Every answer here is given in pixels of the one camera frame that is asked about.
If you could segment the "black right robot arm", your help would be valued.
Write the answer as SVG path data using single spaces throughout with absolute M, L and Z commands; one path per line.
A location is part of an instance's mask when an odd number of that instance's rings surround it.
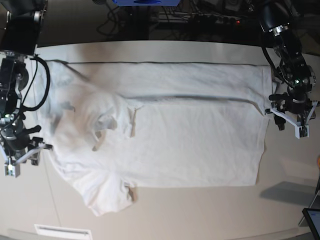
M 35 155 L 45 144 L 40 138 L 30 139 L 30 134 L 41 130 L 39 125 L 27 129 L 25 112 L 37 111 L 49 94 L 51 76 L 47 63 L 35 53 L 47 11 L 46 0 L 2 0 L 6 9 L 6 25 L 0 51 L 5 56 L 0 63 L 0 151 L 4 164 L 17 166 Z M 25 59 L 41 64 L 46 73 L 44 96 L 38 105 L 27 107 L 22 95 L 30 87 Z

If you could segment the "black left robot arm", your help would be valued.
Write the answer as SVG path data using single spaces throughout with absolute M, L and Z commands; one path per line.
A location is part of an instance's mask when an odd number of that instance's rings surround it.
M 283 0 L 258 0 L 254 4 L 259 24 L 262 28 L 261 48 L 274 75 L 287 85 L 281 94 L 271 94 L 272 113 L 279 130 L 285 123 L 294 126 L 297 138 L 309 136 L 309 121 L 315 118 L 318 101 L 310 100 L 308 94 L 316 85 L 317 79 L 311 66 L 302 55 L 302 44 L 291 29 L 292 14 Z M 272 37 L 273 49 L 280 62 L 275 66 L 265 46 L 264 36 Z

